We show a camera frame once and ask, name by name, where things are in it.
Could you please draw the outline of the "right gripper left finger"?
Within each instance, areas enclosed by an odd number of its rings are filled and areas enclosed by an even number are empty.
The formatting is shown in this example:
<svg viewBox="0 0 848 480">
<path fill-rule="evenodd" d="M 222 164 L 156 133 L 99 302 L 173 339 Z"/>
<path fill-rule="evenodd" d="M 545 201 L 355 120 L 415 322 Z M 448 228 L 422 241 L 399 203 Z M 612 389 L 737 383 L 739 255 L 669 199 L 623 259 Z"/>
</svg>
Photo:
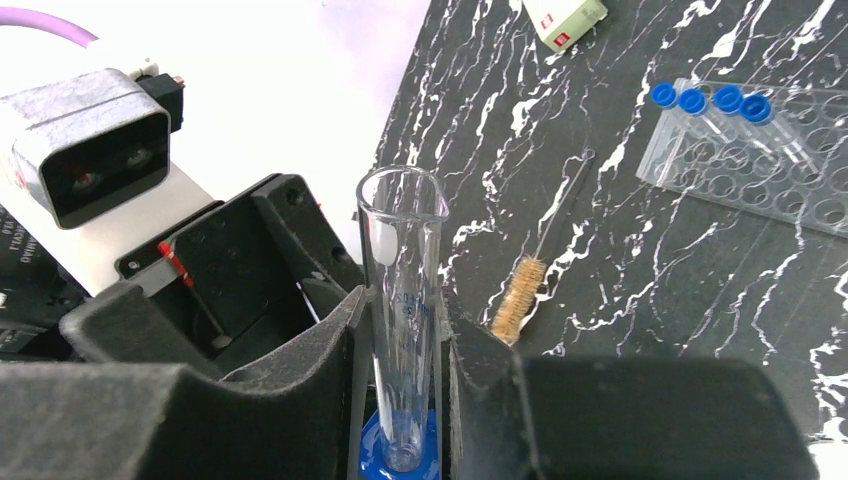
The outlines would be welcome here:
<svg viewBox="0 0 848 480">
<path fill-rule="evenodd" d="M 209 378 L 185 364 L 5 363 L 5 479 L 353 479 L 367 295 Z"/>
</svg>

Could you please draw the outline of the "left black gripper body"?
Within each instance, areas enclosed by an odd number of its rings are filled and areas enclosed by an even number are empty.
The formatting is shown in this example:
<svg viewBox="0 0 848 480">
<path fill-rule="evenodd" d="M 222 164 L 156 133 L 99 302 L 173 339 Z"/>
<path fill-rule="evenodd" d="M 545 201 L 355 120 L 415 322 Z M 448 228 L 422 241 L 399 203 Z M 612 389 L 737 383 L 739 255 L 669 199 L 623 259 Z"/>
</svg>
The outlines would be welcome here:
<svg viewBox="0 0 848 480">
<path fill-rule="evenodd" d="M 177 277 L 154 301 L 223 371 L 276 349 L 363 282 L 300 175 L 272 174 L 124 254 L 123 280 L 163 261 Z"/>
</svg>

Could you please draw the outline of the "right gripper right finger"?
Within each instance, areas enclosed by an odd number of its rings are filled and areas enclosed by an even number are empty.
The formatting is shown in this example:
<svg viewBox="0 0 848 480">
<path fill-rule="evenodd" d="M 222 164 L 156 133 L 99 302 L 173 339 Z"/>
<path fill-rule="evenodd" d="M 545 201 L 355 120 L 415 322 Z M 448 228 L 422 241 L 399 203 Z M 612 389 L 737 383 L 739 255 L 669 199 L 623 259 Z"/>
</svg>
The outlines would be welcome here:
<svg viewBox="0 0 848 480">
<path fill-rule="evenodd" d="M 455 479 L 815 479 L 774 384 L 736 360 L 521 355 L 451 291 Z"/>
</svg>

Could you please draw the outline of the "clear graduated cylinder blue base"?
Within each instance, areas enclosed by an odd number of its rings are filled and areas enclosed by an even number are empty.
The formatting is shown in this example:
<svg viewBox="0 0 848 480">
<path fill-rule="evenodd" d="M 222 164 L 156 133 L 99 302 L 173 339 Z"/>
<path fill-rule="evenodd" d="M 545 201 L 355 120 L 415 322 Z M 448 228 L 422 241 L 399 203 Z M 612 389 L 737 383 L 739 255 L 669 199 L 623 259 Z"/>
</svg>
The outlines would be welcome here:
<svg viewBox="0 0 848 480">
<path fill-rule="evenodd" d="M 439 250 L 449 217 L 440 181 L 413 166 L 381 167 L 357 190 L 371 295 L 378 444 L 392 474 L 421 469 L 441 292 Z"/>
</svg>

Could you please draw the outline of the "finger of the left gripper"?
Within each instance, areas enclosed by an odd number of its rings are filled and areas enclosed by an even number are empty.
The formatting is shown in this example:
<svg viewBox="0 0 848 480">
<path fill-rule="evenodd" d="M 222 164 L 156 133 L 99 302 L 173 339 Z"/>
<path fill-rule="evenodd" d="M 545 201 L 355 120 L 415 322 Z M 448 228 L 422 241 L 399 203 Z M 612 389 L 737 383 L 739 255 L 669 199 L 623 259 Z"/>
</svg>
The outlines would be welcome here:
<svg viewBox="0 0 848 480">
<path fill-rule="evenodd" d="M 133 283 L 116 283 L 67 313 L 59 331 L 88 362 L 185 364 L 224 376 Z"/>
</svg>

